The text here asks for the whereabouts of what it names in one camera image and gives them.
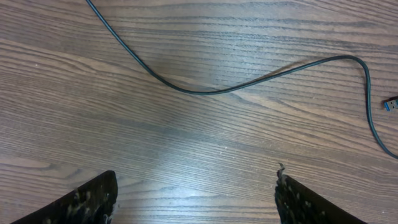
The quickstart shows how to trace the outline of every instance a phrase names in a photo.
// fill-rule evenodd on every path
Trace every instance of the black object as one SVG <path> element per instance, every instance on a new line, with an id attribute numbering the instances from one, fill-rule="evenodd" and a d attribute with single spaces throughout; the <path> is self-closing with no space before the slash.
<path id="1" fill-rule="evenodd" d="M 110 224 L 117 197 L 116 176 L 109 170 L 12 224 Z"/>
<path id="2" fill-rule="evenodd" d="M 375 140 L 377 141 L 377 143 L 380 145 L 380 147 L 384 150 L 384 152 L 386 152 L 388 155 L 390 155 L 391 157 L 398 159 L 398 156 L 393 154 L 390 150 L 388 150 L 388 148 L 383 144 L 383 142 L 381 141 L 379 135 L 377 134 L 376 129 L 374 128 L 373 125 L 373 120 L 372 120 L 372 110 L 371 110 L 371 77 L 369 74 L 369 69 L 368 66 L 365 64 L 364 61 L 362 61 L 360 58 L 352 56 L 352 55 L 340 55 L 340 56 L 335 56 L 335 57 L 329 57 L 329 58 L 324 58 L 321 60 L 318 60 L 316 62 L 312 62 L 312 63 L 308 63 L 305 65 L 301 65 L 297 68 L 292 68 L 288 71 L 284 71 L 284 72 L 280 72 L 277 73 L 275 75 L 271 75 L 271 76 L 264 76 L 262 78 L 258 78 L 255 79 L 253 81 L 247 82 L 247 83 L 243 83 L 237 86 L 233 86 L 233 87 L 229 87 L 226 88 L 224 90 L 215 90 L 215 91 L 193 91 L 193 90 L 187 90 L 181 87 L 178 87 L 176 85 L 174 85 L 173 83 L 168 82 L 167 80 L 165 80 L 163 77 L 161 77 L 160 75 L 156 74 L 152 69 L 150 69 L 139 57 L 138 55 L 136 55 L 124 42 L 123 40 L 117 35 L 117 33 L 112 29 L 112 27 L 108 24 L 108 22 L 106 22 L 105 18 L 101 15 L 101 13 L 97 10 L 97 8 L 94 6 L 94 4 L 91 2 L 91 0 L 86 0 L 88 5 L 92 8 L 92 10 L 94 11 L 94 13 L 98 16 L 98 18 L 101 20 L 101 22 L 105 25 L 105 27 L 110 31 L 110 33 L 114 36 L 114 38 L 127 50 L 127 52 L 129 52 L 129 54 L 136 59 L 136 61 L 145 69 L 147 70 L 147 72 L 152 75 L 153 77 L 155 77 L 156 79 L 158 79 L 159 81 L 161 81 L 162 83 L 164 83 L 165 85 L 173 88 L 174 90 L 177 91 L 181 91 L 183 93 L 188 93 L 188 94 L 194 94 L 194 95 L 216 95 L 216 94 L 222 94 L 222 93 L 229 93 L 231 91 L 235 91 L 235 90 L 239 90 L 242 88 L 246 88 L 248 86 L 252 86 L 258 83 L 262 83 L 268 80 L 271 80 L 273 78 L 277 78 L 277 77 L 281 77 L 283 75 L 287 75 L 293 72 L 297 72 L 299 70 L 303 70 L 312 66 L 316 66 L 322 63 L 326 63 L 326 62 L 330 62 L 330 61 L 334 61 L 334 60 L 342 60 L 342 59 L 350 59 L 350 60 L 354 60 L 355 62 L 358 62 L 364 72 L 365 72 L 365 78 L 366 78 L 366 116 L 368 118 L 368 123 L 369 123 L 369 127 L 373 133 L 373 136 L 375 138 Z"/>
<path id="3" fill-rule="evenodd" d="M 282 224 L 366 224 L 317 193 L 283 174 L 281 164 L 275 203 Z"/>

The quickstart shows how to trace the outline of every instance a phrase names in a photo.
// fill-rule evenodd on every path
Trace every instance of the metal connector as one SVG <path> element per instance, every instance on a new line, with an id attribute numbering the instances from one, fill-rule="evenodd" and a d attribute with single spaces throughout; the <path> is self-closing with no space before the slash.
<path id="1" fill-rule="evenodd" d="M 387 111 L 398 109 L 398 99 L 385 102 L 384 107 Z"/>

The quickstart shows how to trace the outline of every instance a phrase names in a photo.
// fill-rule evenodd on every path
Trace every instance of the wooden surface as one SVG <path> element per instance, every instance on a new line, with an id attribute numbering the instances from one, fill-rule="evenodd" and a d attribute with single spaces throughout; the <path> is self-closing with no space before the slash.
<path id="1" fill-rule="evenodd" d="M 398 4 L 95 1 L 168 80 L 232 86 L 341 54 L 371 70 L 379 135 L 398 153 Z M 332 62 L 218 96 L 149 76 L 85 1 L 0 2 L 0 222 L 100 172 L 119 176 L 114 223 L 278 223 L 275 172 L 368 223 L 398 220 L 398 161 L 368 128 L 358 64 Z"/>

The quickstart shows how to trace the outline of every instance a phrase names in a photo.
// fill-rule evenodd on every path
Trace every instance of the cable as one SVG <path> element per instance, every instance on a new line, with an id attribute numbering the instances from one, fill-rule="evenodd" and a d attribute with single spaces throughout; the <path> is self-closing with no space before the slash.
<path id="1" fill-rule="evenodd" d="M 284 72 L 280 72 L 278 74 L 275 74 L 273 76 L 269 76 L 269 77 L 263 77 L 257 80 L 253 80 L 247 83 L 243 83 L 237 86 L 233 86 L 233 87 L 229 87 L 229 88 L 225 88 L 223 90 L 215 90 L 215 91 L 192 91 L 192 90 L 187 90 L 184 88 L 181 88 L 179 86 L 174 85 L 173 83 L 168 82 L 167 80 L 165 80 L 164 78 L 162 78 L 160 75 L 156 74 L 154 71 L 152 71 L 152 69 L 150 69 L 139 57 L 138 55 L 136 55 L 124 42 L 123 40 L 117 35 L 117 33 L 112 29 L 112 27 L 108 24 L 108 22 L 106 22 L 105 18 L 101 15 L 101 13 L 97 10 L 97 8 L 95 8 L 94 4 L 90 1 L 90 0 L 86 0 L 88 5 L 92 8 L 92 10 L 94 11 L 94 13 L 98 16 L 98 18 L 101 20 L 101 22 L 105 25 L 105 27 L 110 31 L 110 33 L 114 36 L 114 38 L 116 40 L 119 41 L 119 43 L 127 50 L 127 52 L 129 52 L 131 54 L 131 56 L 136 59 L 136 61 L 145 69 L 147 70 L 147 72 L 149 74 L 151 74 L 153 77 L 155 77 L 156 79 L 158 79 L 159 81 L 161 81 L 162 83 L 164 83 L 165 85 L 173 88 L 174 90 L 177 91 L 181 91 L 183 93 L 188 93 L 188 94 L 194 94 L 194 95 L 216 95 L 216 94 L 222 94 L 222 93 L 229 93 L 231 91 L 235 91 L 235 90 L 240 90 L 242 88 L 246 88 L 258 83 L 262 83 L 268 80 L 271 80 L 273 78 L 277 78 L 277 77 L 281 77 L 293 72 L 297 72 L 312 66 L 316 66 L 322 63 L 326 63 L 326 62 L 331 62 L 334 60 L 341 60 L 341 59 L 350 59 L 350 60 L 354 60 L 355 62 L 358 62 L 362 67 L 363 70 L 365 72 L 365 77 L 366 77 L 366 116 L 368 118 L 368 123 L 369 123 L 369 127 L 373 133 L 374 138 L 376 139 L 377 143 L 381 146 L 381 148 L 384 150 L 384 152 L 386 152 L 388 155 L 390 155 L 391 157 L 398 159 L 398 156 L 393 154 L 390 150 L 388 150 L 388 148 L 383 144 L 383 142 L 381 141 L 379 135 L 377 134 L 376 129 L 374 128 L 373 125 L 373 120 L 372 120 L 372 111 L 371 111 L 371 77 L 369 74 L 369 69 L 368 66 L 365 64 L 364 61 L 362 61 L 360 58 L 357 58 L 355 56 L 352 55 L 340 55 L 340 56 L 334 56 L 334 57 L 329 57 L 329 58 L 324 58 L 321 60 L 318 60 L 316 62 L 312 62 L 312 63 L 308 63 L 306 65 L 301 65 L 297 68 L 292 68 L 288 71 L 284 71 Z"/>

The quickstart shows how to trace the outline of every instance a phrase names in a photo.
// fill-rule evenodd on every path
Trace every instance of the wood grain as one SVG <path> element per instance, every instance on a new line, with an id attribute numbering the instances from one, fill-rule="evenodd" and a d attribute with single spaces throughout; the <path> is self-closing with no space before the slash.
<path id="1" fill-rule="evenodd" d="M 196 90 L 359 56 L 376 129 L 398 153 L 398 114 L 381 106 L 398 95 L 394 1 L 95 4 L 150 67 Z M 115 223 L 278 223 L 278 162 L 368 223 L 398 219 L 398 162 L 371 135 L 353 62 L 190 96 L 146 74 L 84 1 L 5 0 L 0 21 L 0 206 L 15 207 L 2 222 L 112 169 L 131 198 Z"/>

